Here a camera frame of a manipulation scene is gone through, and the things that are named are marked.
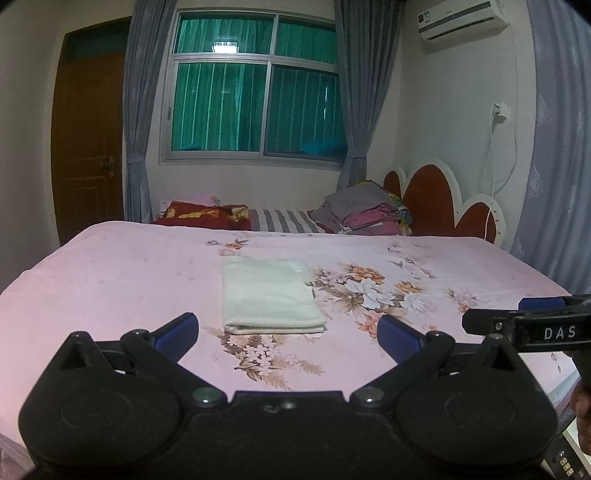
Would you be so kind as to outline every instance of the plug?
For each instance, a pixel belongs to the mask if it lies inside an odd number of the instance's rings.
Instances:
[[[504,122],[509,118],[509,108],[505,103],[493,103],[492,115],[498,122]]]

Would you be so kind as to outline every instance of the window sill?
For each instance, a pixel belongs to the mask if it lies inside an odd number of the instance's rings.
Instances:
[[[263,158],[161,158],[159,165],[251,165],[264,167],[312,168],[340,171],[342,161],[316,158],[263,157]]]

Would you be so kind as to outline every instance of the blue pillow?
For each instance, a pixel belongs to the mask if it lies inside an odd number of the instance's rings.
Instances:
[[[201,145],[197,145],[197,144],[192,144],[192,145],[187,145],[186,147],[181,147],[180,151],[181,152],[186,152],[186,151],[191,151],[191,150],[201,150]]]
[[[338,140],[310,142],[302,147],[302,152],[315,157],[346,157],[347,144]]]

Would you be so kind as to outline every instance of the green fabric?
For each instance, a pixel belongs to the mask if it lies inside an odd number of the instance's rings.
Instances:
[[[216,41],[238,43],[239,53],[268,54],[271,49],[273,17],[215,14],[183,15],[178,29],[176,53],[213,52]]]
[[[336,63],[336,32],[280,18],[275,55]]]
[[[345,143],[335,74],[274,66],[266,153],[300,153],[311,142]]]
[[[181,63],[172,150],[259,151],[267,66]]]

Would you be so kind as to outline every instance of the pink clothing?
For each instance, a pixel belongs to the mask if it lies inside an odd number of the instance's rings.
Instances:
[[[386,222],[380,222],[376,225],[368,226],[365,228],[360,228],[358,230],[351,230],[351,235],[366,235],[366,236],[373,236],[373,235],[384,235],[384,236],[391,236],[391,235],[402,235],[400,231],[400,226],[398,222],[394,220],[388,220]]]
[[[343,226],[358,230],[385,220],[400,220],[398,212],[390,205],[382,203],[377,207],[349,215],[343,220]]]

